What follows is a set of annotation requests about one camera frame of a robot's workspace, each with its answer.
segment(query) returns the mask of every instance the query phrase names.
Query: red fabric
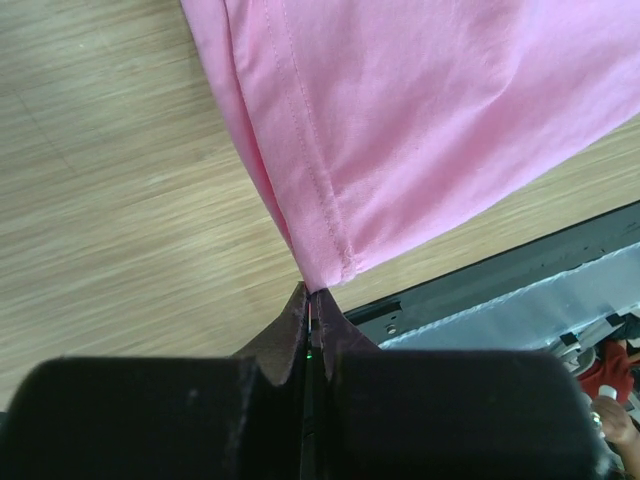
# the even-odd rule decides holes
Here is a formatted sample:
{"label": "red fabric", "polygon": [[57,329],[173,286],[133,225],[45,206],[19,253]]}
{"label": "red fabric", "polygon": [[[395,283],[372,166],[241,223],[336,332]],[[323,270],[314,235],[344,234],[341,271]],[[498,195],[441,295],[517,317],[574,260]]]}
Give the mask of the red fabric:
{"label": "red fabric", "polygon": [[602,385],[609,385],[618,391],[617,400],[627,403],[633,389],[633,376],[627,350],[614,341],[605,342],[602,347],[602,360],[595,363],[578,376],[582,390],[594,399]]}

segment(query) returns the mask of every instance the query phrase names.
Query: white bottle cap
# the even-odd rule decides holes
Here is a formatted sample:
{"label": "white bottle cap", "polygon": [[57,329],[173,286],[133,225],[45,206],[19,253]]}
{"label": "white bottle cap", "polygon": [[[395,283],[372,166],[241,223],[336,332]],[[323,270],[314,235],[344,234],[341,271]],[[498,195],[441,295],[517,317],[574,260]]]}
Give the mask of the white bottle cap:
{"label": "white bottle cap", "polygon": [[609,397],[615,400],[616,398],[618,398],[618,391],[609,385],[601,385],[598,389],[598,395],[600,395],[601,397]]}

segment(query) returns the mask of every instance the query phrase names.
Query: pink fabric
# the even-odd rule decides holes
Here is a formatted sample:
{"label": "pink fabric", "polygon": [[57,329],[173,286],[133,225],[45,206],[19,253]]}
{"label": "pink fabric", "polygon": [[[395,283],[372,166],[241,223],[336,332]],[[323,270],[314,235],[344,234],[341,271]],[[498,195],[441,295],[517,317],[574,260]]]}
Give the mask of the pink fabric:
{"label": "pink fabric", "polygon": [[634,0],[182,0],[312,290],[465,222],[640,111]]}

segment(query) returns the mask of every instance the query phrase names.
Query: hand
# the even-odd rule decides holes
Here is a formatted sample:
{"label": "hand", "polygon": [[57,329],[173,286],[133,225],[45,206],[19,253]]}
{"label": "hand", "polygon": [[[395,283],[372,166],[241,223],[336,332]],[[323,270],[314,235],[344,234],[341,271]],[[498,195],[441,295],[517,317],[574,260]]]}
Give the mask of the hand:
{"label": "hand", "polygon": [[597,397],[591,409],[600,415],[605,438],[616,445],[630,445],[640,437],[624,407],[609,397]]}

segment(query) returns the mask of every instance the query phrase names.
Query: wooden floor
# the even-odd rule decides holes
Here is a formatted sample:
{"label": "wooden floor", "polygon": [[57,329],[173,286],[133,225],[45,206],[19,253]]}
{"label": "wooden floor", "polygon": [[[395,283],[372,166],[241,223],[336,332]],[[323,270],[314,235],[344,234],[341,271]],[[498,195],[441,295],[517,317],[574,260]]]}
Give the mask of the wooden floor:
{"label": "wooden floor", "polygon": [[[374,300],[640,198],[640,119],[336,289]],[[61,354],[224,355],[299,279],[176,0],[0,9],[0,408]]]}

